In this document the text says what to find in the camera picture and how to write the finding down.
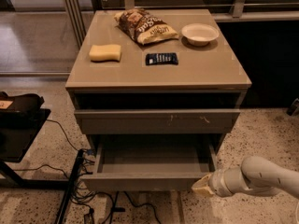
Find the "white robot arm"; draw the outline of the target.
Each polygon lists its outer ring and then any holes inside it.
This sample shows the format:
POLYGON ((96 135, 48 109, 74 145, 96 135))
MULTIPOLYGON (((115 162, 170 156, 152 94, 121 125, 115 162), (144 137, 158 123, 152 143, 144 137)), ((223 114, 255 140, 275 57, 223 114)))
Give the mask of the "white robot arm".
POLYGON ((299 173, 258 156, 246 157, 239 167, 218 169, 192 185, 192 190, 211 197, 231 197, 237 193, 269 197, 281 190, 299 198, 299 173))

